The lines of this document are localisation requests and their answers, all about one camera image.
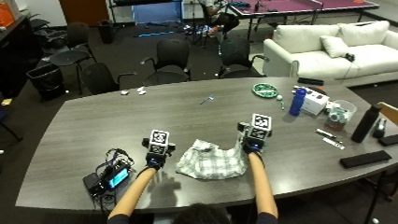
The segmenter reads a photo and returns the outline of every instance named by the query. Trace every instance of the gray table surface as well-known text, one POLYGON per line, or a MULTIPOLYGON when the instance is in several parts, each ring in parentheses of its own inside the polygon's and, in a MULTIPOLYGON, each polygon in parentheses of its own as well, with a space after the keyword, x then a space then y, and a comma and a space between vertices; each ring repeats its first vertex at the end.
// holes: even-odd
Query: gray table surface
MULTIPOLYGON (((273 137, 262 154, 277 198, 298 195, 350 182, 375 174, 398 164, 398 147, 380 147, 368 135, 363 143, 350 140, 370 104, 347 88, 326 85, 332 100, 352 102, 358 108, 342 132, 323 124, 324 115, 301 113, 291 117, 287 110, 293 100, 294 79, 285 77, 237 78, 193 81, 146 88, 146 95, 130 90, 66 101, 61 107, 37 147, 30 161, 17 206, 90 210, 82 178, 104 162, 105 152, 118 147, 134 159, 134 169, 143 167, 146 148, 142 138, 153 129, 170 132, 177 150, 163 169, 145 189, 137 209, 141 212, 177 211, 190 203, 218 206, 247 203, 254 197, 251 171, 225 180, 197 180, 175 174, 175 162, 195 139, 231 148, 237 140, 237 123, 250 122, 253 113, 273 117, 273 137), (257 83, 273 84, 285 99, 285 111, 275 99, 263 99, 251 92, 257 83), (215 100, 199 105, 210 95, 215 100), (322 141, 312 131, 320 128, 343 141, 346 149, 322 141), (338 160, 384 149, 392 159, 352 169, 343 169, 338 160)), ((398 133, 388 122, 387 135, 398 133)), ((123 182, 118 195, 135 178, 123 182)))

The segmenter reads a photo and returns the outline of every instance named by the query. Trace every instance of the cabinet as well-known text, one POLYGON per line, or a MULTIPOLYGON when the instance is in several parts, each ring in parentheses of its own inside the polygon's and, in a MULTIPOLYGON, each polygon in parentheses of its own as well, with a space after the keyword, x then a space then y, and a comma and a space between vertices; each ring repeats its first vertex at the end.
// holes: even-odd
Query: cabinet
POLYGON ((26 71, 36 67, 42 49, 28 18, 21 17, 0 33, 0 92, 5 98, 17 96, 26 83, 26 71))

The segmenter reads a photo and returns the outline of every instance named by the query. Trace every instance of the black sleeve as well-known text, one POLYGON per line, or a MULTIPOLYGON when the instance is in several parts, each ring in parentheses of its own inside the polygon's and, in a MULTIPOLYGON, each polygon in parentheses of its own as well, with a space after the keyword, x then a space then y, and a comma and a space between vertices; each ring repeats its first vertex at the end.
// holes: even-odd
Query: black sleeve
POLYGON ((106 224, 127 224, 127 216, 118 214, 106 221, 106 224))
POLYGON ((277 219, 269 213, 259 213, 257 216, 257 224, 275 224, 277 219))

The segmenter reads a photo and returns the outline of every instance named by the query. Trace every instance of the small green object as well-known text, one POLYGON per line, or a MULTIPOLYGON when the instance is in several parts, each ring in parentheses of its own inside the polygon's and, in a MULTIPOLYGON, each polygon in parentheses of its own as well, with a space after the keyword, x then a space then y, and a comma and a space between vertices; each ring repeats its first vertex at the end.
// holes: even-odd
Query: small green object
POLYGON ((255 84, 253 86, 253 92, 257 96, 261 96, 263 98, 274 98, 278 95, 278 90, 275 86, 266 83, 255 84))

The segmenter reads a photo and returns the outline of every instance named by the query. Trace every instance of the white checkered towel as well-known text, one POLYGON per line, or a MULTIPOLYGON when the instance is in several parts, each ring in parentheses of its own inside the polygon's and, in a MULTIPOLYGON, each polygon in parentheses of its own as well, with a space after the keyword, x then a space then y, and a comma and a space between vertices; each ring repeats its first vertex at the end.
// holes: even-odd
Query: white checkered towel
POLYGON ((195 179, 225 179, 242 175, 247 169, 247 156, 239 142, 229 150, 197 139, 177 163, 177 173, 195 179))

